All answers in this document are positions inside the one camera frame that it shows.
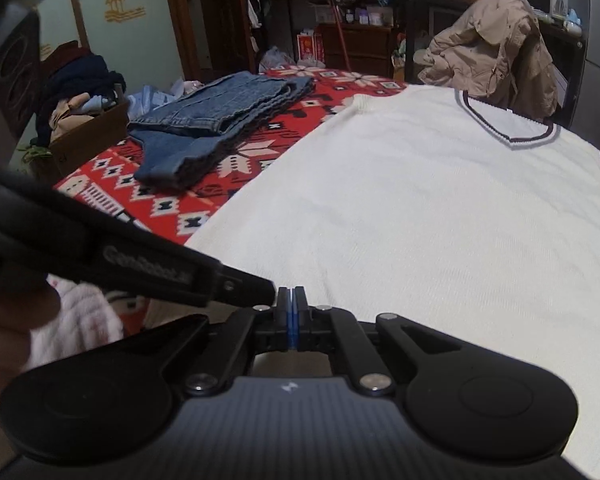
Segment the person's left hand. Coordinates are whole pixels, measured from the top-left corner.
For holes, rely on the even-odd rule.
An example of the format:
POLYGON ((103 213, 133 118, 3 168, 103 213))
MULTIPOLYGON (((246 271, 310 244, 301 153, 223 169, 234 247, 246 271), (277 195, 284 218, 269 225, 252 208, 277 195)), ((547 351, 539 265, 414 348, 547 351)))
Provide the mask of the person's left hand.
POLYGON ((29 362, 32 333, 59 311, 57 292, 45 280, 0 290, 0 396, 29 362))

